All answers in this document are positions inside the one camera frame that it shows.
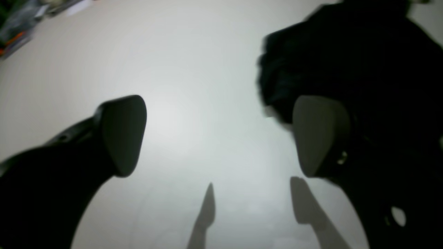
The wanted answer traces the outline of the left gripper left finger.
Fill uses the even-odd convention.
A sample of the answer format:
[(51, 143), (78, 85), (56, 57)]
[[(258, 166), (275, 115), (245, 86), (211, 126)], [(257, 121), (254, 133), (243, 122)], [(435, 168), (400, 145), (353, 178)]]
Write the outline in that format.
[(147, 109), (139, 95), (105, 101), (93, 115), (96, 156), (116, 177), (130, 176), (138, 163), (147, 122)]

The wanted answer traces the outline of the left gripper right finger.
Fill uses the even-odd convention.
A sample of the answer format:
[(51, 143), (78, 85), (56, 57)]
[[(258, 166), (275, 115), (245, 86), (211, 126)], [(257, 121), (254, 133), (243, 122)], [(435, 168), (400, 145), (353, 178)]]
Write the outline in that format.
[(345, 164), (352, 123), (342, 102), (300, 96), (293, 108), (292, 127), (299, 165), (306, 177), (329, 178)]

